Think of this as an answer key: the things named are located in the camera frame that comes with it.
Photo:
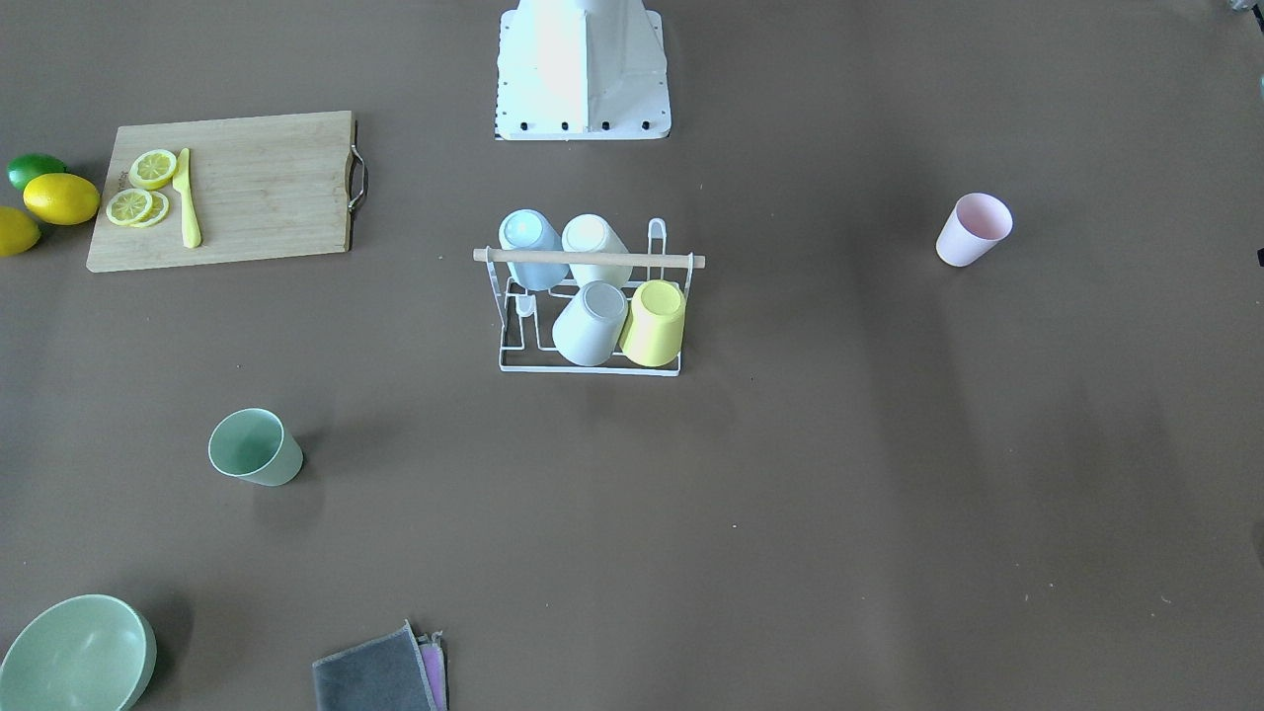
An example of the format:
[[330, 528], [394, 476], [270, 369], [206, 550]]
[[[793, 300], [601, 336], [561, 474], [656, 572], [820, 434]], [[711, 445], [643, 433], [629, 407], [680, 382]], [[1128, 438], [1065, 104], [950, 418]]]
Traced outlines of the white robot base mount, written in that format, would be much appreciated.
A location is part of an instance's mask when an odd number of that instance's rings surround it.
[[641, 1], [520, 1], [501, 15], [498, 140], [672, 133], [664, 18]]

